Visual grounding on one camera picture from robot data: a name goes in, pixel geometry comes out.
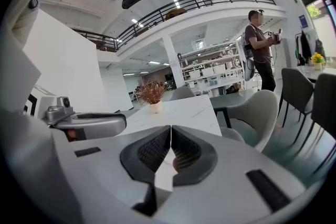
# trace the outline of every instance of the marble table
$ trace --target marble table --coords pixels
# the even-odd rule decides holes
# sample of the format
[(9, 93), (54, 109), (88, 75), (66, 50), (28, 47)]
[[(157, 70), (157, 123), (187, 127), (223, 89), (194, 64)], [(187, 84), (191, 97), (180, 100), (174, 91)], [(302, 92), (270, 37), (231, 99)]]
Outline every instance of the marble table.
[[(163, 112), (160, 114), (153, 114), (147, 105), (127, 118), (127, 127), (119, 135), (163, 125), (180, 125), (222, 136), (217, 117), (207, 95), (163, 102)], [(172, 191), (173, 176), (177, 174), (172, 165), (174, 158), (175, 155), (170, 149), (155, 174), (157, 188)]]
[(322, 73), (336, 75), (336, 69), (329, 67), (324, 68), (322, 71), (315, 70), (314, 67), (308, 66), (300, 66), (296, 67), (296, 69), (298, 69), (302, 74), (306, 76), (307, 79), (309, 79), (313, 83), (316, 83), (317, 77)]

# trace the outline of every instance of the gray chair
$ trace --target gray chair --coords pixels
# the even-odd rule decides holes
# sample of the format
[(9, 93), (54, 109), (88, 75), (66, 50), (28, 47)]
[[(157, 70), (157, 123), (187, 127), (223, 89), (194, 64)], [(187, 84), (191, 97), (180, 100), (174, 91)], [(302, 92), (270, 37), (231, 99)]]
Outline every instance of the gray chair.
[(295, 109), (297, 109), (300, 112), (299, 121), (301, 119), (301, 114), (304, 115), (299, 132), (293, 142), (293, 144), (295, 144), (301, 133), (306, 117), (308, 114), (311, 113), (312, 110), (312, 95), (314, 91), (314, 86), (304, 76), (304, 74), (302, 74), (297, 69), (283, 68), (281, 74), (282, 74), (282, 92), (279, 103), (279, 113), (283, 100), (287, 102), (286, 113), (285, 118), (283, 119), (284, 123), (282, 124), (282, 127), (284, 127), (286, 122), (289, 104), (291, 104)]
[(276, 95), (271, 91), (261, 90), (243, 104), (215, 108), (214, 110), (216, 115), (221, 111), (225, 117), (228, 128), (220, 128), (222, 136), (244, 142), (243, 137), (237, 131), (231, 129), (230, 119), (244, 121), (257, 131), (260, 141), (255, 146), (255, 149), (261, 152), (272, 135), (277, 120), (278, 108)]
[(174, 91), (171, 101), (186, 99), (186, 98), (195, 97), (195, 96), (196, 95), (189, 87), (182, 86), (182, 87), (177, 88)]
[[(305, 138), (300, 150), (307, 142), (315, 123), (319, 124), (321, 128), (327, 131), (334, 139), (336, 139), (336, 76), (332, 74), (322, 73), (318, 76), (315, 90), (314, 90), (314, 102), (311, 113), (310, 129), (307, 137)], [(325, 157), (323, 162), (316, 168), (313, 173), (316, 173), (329, 158), (332, 158), (336, 152), (336, 143), (332, 147), (331, 151)]]

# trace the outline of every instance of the chair backrest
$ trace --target chair backrest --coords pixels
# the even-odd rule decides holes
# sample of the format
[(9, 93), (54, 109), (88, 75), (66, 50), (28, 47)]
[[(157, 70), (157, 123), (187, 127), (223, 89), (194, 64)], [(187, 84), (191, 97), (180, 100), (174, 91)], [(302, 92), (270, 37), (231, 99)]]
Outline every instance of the chair backrest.
[(318, 76), (311, 119), (336, 138), (336, 76), (322, 73)]
[(174, 91), (173, 96), (171, 98), (171, 101), (186, 99), (186, 98), (195, 97), (195, 96), (196, 95), (194, 94), (194, 92), (189, 87), (182, 86), (182, 87), (177, 88)]
[(244, 121), (257, 131), (260, 142), (255, 146), (255, 149), (259, 152), (263, 151), (272, 135), (278, 110), (277, 96), (269, 90), (256, 92), (243, 104), (227, 107), (230, 119)]
[(304, 113), (314, 91), (313, 84), (295, 68), (283, 68), (281, 74), (283, 99)]

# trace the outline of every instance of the balcony railing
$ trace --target balcony railing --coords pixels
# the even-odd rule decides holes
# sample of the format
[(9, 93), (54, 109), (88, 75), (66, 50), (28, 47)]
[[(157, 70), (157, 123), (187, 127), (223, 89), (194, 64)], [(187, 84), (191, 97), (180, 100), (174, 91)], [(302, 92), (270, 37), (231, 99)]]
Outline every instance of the balcony railing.
[(146, 32), (148, 29), (155, 27), (159, 23), (176, 17), (180, 14), (216, 4), (233, 2), (255, 2), (275, 5), (274, 0), (178, 0), (179, 7), (177, 6), (176, 2), (171, 2), (144, 16), (138, 20), (136, 24), (131, 25), (124, 32), (122, 32), (116, 38), (116, 40), (118, 40), (118, 42), (115, 41), (116, 50), (126, 45), (133, 38)]
[(104, 50), (111, 52), (115, 52), (118, 50), (117, 41), (110, 36), (88, 32), (80, 29), (73, 29), (73, 31), (76, 31), (85, 38), (89, 39), (91, 42), (95, 43), (97, 50)]

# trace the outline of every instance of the floor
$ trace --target floor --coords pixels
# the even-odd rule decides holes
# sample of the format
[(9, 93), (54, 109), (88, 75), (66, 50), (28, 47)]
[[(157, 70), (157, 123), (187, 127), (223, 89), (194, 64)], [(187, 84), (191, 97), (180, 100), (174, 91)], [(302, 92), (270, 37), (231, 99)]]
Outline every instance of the floor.
[[(276, 81), (275, 94), (280, 100), (282, 81)], [(250, 98), (257, 90), (260, 89), (261, 83), (255, 85), (254, 88), (246, 91), (239, 91), (237, 93), (232, 93), (228, 95), (221, 95), (219, 97), (211, 98), (213, 106), (228, 106), (236, 105), (245, 102)], [(163, 96), (162, 101), (169, 101), (173, 95), (174, 91), (168, 91)], [(141, 109), (146, 105), (146, 103), (133, 101), (133, 106), (135, 109)], [(263, 154), (267, 155), (269, 158), (273, 159), (275, 162), (285, 167), (296, 175), (307, 187), (314, 183), (316, 180), (323, 177), (328, 168), (331, 166), (332, 162), (336, 159), (336, 154), (332, 160), (329, 160), (315, 175), (312, 172), (319, 166), (323, 161), (325, 156), (328, 154), (329, 150), (333, 147), (335, 141), (327, 133), (324, 132), (323, 135), (319, 133), (319, 126), (315, 125), (310, 135), (307, 143), (301, 152), (298, 152), (303, 140), (308, 133), (308, 129), (311, 125), (311, 119), (308, 116), (306, 122), (302, 128), (300, 136), (296, 141), (295, 145), (292, 145), (301, 121), (298, 122), (299, 112), (295, 110), (292, 106), (289, 106), (288, 115), (284, 128), (282, 128), (282, 123), (285, 116), (286, 102), (282, 104), (280, 114), (277, 119), (277, 124), (275, 130), (270, 138), (267, 146), (265, 147)], [(217, 116), (220, 126), (226, 126), (225, 119), (222, 113)], [(258, 142), (257, 133), (246, 123), (239, 120), (231, 120), (232, 127), (237, 130), (244, 138), (245, 142), (251, 146), (254, 146)]]

